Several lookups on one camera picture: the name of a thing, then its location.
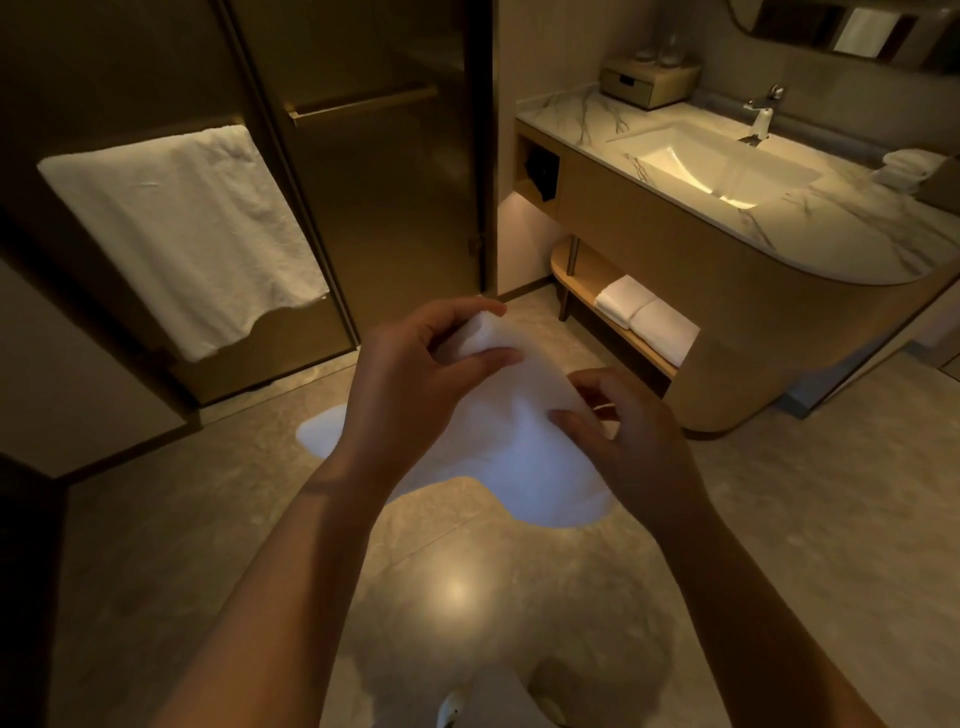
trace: marble countertop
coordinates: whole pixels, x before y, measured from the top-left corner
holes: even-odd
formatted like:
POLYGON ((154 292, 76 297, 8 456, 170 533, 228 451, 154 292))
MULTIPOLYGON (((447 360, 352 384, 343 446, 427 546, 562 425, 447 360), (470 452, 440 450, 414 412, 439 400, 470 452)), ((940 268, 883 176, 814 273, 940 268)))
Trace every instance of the marble countertop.
POLYGON ((675 104, 644 111, 596 85, 530 99, 517 118, 596 159, 723 231, 824 278, 889 285, 922 278, 960 255, 960 217, 870 181, 871 170, 771 134, 758 147, 821 173, 806 187, 749 209, 728 205, 608 142, 684 121, 729 138, 750 128, 675 104))

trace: left hand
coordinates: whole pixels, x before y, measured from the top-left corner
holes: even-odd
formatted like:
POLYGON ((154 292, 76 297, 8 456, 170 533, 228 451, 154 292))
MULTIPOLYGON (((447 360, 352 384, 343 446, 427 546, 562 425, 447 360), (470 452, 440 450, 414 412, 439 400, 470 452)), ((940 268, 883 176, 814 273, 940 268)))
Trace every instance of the left hand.
POLYGON ((434 301, 364 338, 347 420, 327 462, 375 484, 384 499, 444 432, 460 400, 488 376, 516 364, 516 349, 487 349, 444 366, 432 346, 480 311, 504 303, 478 296, 434 301))

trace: open shelf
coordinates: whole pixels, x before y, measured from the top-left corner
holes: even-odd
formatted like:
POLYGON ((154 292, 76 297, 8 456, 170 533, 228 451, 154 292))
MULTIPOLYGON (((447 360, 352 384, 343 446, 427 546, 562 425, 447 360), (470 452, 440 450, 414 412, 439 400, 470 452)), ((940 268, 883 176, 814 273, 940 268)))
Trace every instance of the open shelf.
POLYGON ((661 372, 673 379, 677 368, 660 356, 647 342, 627 328, 621 328, 612 319, 604 315, 595 305, 597 295, 621 278, 624 274, 619 268, 602 255, 594 251, 583 240, 577 252, 577 266, 573 276, 566 274, 566 260, 570 253, 570 238, 566 237, 554 246, 550 256, 550 268, 561 285, 585 303, 590 310, 604 320, 614 331, 627 340, 638 352, 643 354, 661 372))

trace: vanity cabinet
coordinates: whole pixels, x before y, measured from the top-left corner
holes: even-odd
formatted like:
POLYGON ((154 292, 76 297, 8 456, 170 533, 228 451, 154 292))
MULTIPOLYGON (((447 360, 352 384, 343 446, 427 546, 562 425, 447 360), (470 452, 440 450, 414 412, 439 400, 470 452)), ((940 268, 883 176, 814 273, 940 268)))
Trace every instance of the vanity cabinet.
POLYGON ((515 191, 581 239, 572 276, 566 273, 569 242, 554 251, 560 283, 593 307, 605 285, 630 275, 700 327, 683 365, 674 369, 609 322, 671 376, 665 401, 692 430, 722 432, 739 425, 803 372, 835 364, 895 327, 960 273, 960 261, 954 261, 896 285, 816 276, 522 121, 516 134, 515 191), (548 202, 519 158, 531 145, 560 158, 556 198, 548 202))

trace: washbasin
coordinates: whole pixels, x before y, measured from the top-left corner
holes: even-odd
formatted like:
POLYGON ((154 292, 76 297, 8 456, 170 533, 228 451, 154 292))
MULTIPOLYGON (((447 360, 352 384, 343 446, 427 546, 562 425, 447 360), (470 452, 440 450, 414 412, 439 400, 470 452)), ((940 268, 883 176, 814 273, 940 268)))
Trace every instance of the washbasin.
POLYGON ((677 122, 609 142, 617 152, 649 165, 729 205, 749 209, 820 177, 816 170, 756 149, 695 124, 677 122))

